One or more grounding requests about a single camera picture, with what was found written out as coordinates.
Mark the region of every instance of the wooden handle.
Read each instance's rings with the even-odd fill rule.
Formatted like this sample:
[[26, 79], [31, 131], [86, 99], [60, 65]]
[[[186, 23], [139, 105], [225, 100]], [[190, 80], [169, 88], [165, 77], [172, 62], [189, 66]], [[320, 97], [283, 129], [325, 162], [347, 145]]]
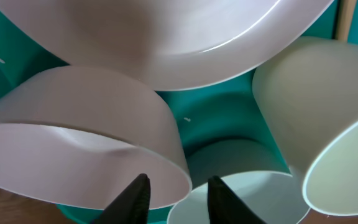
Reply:
[[357, 0], [341, 0], [339, 6], [339, 17], [336, 26], [335, 39], [347, 42], [349, 31], [351, 29], [354, 9]]

